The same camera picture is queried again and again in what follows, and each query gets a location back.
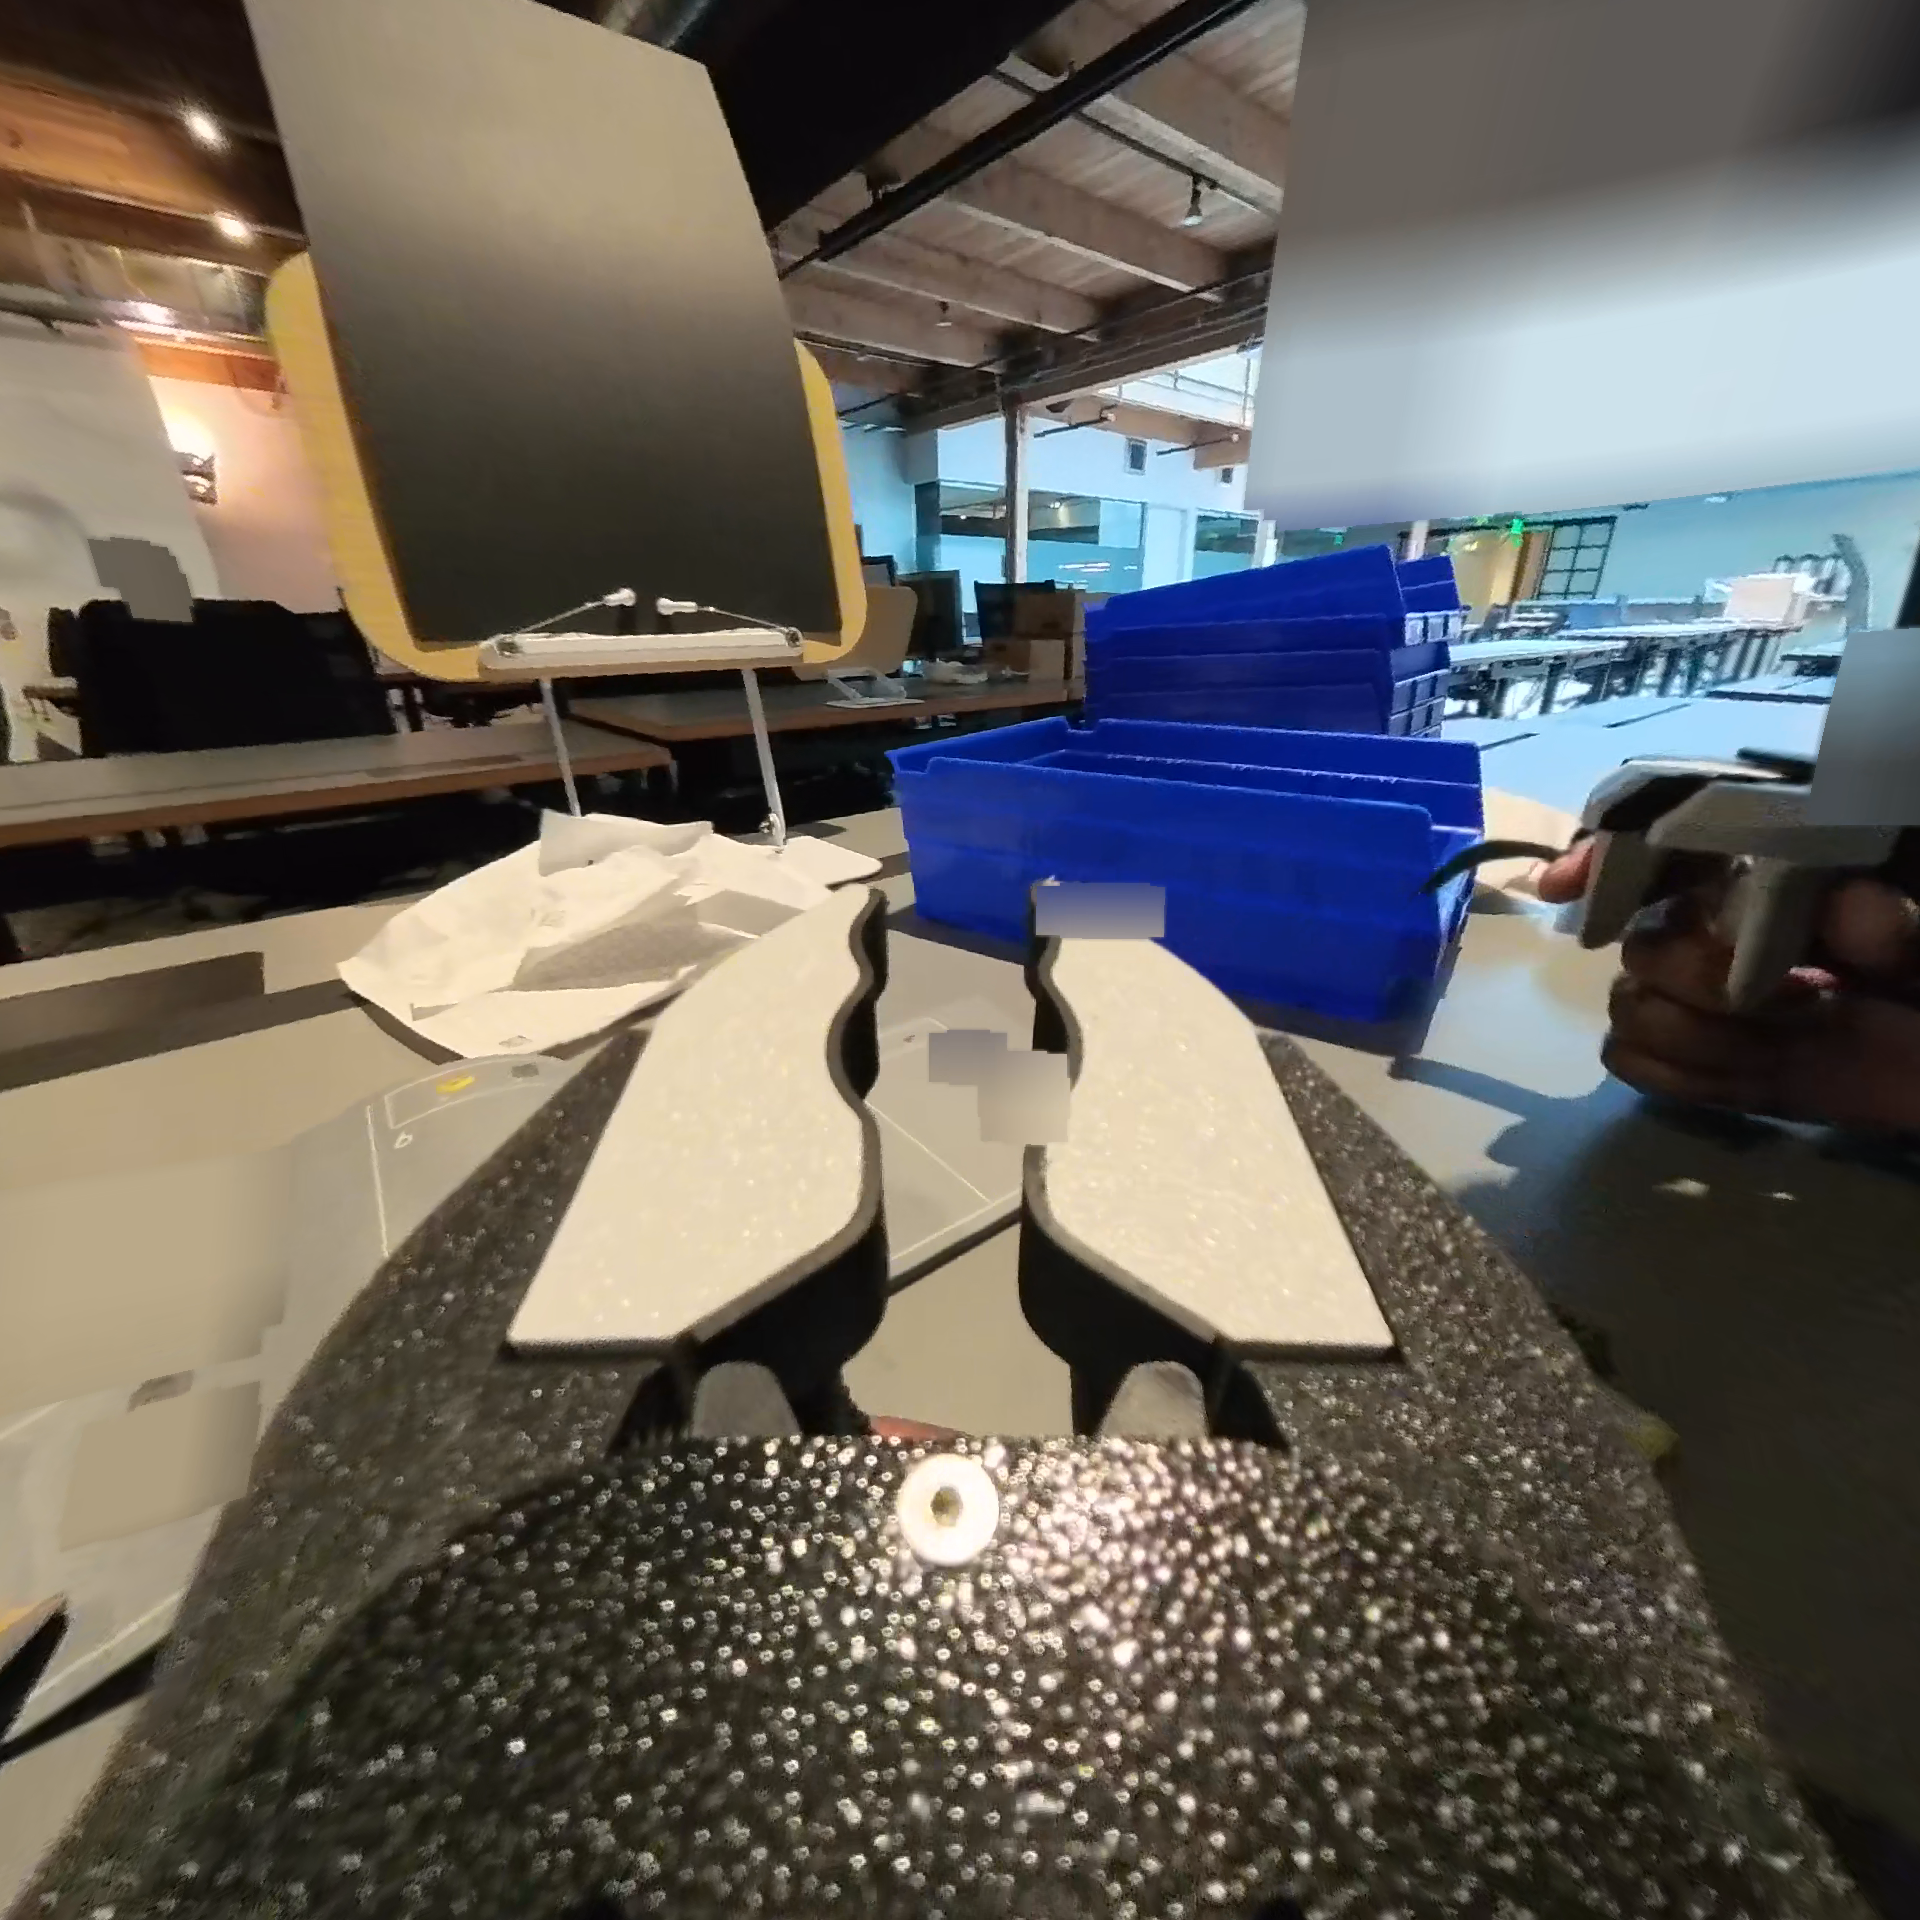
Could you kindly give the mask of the stack of blue bins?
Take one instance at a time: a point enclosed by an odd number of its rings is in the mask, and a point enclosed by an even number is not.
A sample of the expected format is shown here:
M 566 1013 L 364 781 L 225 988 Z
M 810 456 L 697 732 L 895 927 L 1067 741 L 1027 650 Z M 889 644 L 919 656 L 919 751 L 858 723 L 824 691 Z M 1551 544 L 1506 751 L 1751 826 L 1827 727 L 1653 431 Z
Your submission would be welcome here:
M 1466 613 L 1451 560 L 1382 541 L 1108 597 L 1083 718 L 1436 738 Z

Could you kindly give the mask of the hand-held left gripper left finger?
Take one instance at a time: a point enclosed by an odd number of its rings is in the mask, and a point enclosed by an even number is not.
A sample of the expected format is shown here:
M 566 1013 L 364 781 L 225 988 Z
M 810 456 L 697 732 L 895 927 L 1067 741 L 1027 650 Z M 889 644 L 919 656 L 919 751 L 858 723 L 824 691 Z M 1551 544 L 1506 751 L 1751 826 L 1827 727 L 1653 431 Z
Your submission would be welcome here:
M 661 1356 L 731 1332 L 883 1227 L 865 1091 L 886 900 L 736 950 L 651 1025 L 506 1332 L 515 1356 Z

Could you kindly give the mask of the wooden office table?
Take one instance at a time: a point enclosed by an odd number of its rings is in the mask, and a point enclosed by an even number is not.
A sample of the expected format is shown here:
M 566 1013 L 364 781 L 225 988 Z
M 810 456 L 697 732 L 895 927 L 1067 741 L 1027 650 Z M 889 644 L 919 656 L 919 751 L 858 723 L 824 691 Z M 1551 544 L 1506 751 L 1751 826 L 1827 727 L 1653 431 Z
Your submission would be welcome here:
M 261 822 L 560 780 L 544 723 L 18 761 L 1 769 L 1 848 Z

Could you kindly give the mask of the person's right hand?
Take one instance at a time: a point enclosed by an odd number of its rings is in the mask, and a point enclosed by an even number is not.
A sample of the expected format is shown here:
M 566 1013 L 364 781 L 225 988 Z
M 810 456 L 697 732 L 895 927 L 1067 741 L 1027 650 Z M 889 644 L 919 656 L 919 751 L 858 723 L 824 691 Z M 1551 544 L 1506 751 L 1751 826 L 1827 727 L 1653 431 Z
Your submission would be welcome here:
M 1916 1140 L 1916 836 L 1826 894 L 1808 962 L 1745 1012 L 1724 986 L 1724 862 L 1680 855 L 1667 878 L 1620 941 L 1602 1066 L 1671 1106 Z

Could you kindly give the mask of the black flat panel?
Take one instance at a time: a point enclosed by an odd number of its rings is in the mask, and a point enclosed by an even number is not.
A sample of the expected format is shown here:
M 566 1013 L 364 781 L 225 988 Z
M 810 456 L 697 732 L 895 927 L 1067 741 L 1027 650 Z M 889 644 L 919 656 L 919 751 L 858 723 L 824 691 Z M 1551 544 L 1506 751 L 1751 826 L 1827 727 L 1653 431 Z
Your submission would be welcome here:
M 803 368 L 707 73 L 546 3 L 247 3 L 408 635 L 628 587 L 840 596 Z

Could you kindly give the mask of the blue plastic bin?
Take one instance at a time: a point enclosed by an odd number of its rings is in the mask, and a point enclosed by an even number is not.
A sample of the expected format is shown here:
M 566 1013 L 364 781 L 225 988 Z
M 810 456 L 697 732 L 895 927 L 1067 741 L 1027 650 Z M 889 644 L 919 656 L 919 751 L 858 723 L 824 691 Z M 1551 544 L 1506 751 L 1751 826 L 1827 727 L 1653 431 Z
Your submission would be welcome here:
M 1164 892 L 1164 943 L 1286 1032 L 1416 1051 L 1483 829 L 1470 741 L 1042 718 L 889 755 L 915 913 L 1023 950 L 1038 881 Z

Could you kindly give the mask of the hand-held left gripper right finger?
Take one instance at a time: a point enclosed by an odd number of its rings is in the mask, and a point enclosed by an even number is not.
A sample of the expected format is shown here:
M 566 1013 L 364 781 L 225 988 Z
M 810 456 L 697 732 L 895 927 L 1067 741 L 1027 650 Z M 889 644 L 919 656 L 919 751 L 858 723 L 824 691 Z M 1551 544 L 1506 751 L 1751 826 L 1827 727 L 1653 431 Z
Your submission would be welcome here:
M 1039 1245 L 1208 1347 L 1382 1359 L 1393 1332 L 1256 1023 L 1150 937 L 1047 937 L 1065 1136 L 1023 1153 Z

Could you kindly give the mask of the rounded wooden board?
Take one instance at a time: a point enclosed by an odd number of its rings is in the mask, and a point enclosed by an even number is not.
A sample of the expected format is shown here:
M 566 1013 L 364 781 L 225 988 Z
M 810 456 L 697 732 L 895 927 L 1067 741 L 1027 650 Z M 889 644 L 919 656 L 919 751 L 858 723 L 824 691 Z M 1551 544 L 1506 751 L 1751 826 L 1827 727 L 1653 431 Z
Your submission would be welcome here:
M 364 474 L 347 416 L 346 392 L 329 344 L 319 278 L 308 252 L 292 252 L 265 278 L 265 338 L 276 355 L 299 443 L 313 475 L 319 518 L 346 612 L 385 660 L 428 679 L 456 686 L 527 683 L 482 678 L 474 650 L 483 642 L 428 642 L 403 609 L 399 574 L 377 521 L 371 484 Z M 832 384 L 803 341 L 794 341 L 812 434 L 813 466 L 826 518 L 835 624 L 826 634 L 802 635 L 802 660 L 792 666 L 844 669 L 868 628 L 868 585 L 861 574 L 852 484 Z

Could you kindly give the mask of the clear acrylic stand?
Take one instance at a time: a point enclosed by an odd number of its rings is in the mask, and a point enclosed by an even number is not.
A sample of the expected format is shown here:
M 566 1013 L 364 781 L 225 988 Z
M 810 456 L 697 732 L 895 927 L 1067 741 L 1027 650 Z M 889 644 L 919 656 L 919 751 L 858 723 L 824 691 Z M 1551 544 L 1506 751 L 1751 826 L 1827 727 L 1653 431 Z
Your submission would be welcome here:
M 731 669 L 746 697 L 750 735 L 766 804 L 766 834 L 774 850 L 788 844 L 788 819 L 774 765 L 766 707 L 757 683 L 762 668 L 794 666 L 803 657 L 803 635 L 792 625 L 731 613 L 726 607 L 661 594 L 654 601 L 660 617 L 709 615 L 715 625 L 693 632 L 608 635 L 569 628 L 587 612 L 634 612 L 634 587 L 613 587 L 561 613 L 539 619 L 524 632 L 500 632 L 483 637 L 471 652 L 482 678 L 529 682 L 537 687 L 548 741 L 555 755 L 568 814 L 584 816 L 573 780 L 563 718 L 555 693 L 557 679 L 632 678 L 691 669 Z

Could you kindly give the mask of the crumpled white paper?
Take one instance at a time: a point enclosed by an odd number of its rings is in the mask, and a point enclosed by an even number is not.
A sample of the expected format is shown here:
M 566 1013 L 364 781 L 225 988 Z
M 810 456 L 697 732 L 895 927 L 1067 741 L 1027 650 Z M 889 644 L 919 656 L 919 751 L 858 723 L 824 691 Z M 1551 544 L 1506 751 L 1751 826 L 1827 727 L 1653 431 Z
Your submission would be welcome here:
M 537 838 L 395 911 L 339 962 L 366 1005 L 456 1057 L 552 1054 L 878 876 L 828 836 L 544 812 Z

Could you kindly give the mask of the grey instruction booklet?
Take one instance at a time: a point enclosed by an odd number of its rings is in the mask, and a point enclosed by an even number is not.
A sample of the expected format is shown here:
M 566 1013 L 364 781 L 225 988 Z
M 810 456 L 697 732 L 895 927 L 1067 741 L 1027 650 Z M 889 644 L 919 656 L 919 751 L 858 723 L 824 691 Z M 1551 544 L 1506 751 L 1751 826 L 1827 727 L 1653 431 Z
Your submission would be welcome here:
M 64 1620 L 29 1715 L 164 1641 L 240 1416 L 577 1067 L 460 1062 L 255 1153 L 3 1189 L 3 1616 Z

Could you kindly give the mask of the grey desk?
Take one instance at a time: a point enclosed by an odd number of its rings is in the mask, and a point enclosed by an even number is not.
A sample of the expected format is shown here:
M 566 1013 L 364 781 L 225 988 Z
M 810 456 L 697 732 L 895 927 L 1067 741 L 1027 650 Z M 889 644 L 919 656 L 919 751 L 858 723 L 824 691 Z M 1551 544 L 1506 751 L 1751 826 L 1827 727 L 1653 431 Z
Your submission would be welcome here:
M 1764 1745 L 1567 1323 L 1788 1284 L 1602 1159 L 1483 1230 L 1286 1039 L 1409 1359 L 1245 1359 L 1275 1441 L 641 1437 L 658 1361 L 507 1359 L 619 1039 L 347 1310 L 14 1916 L 1869 1916 Z

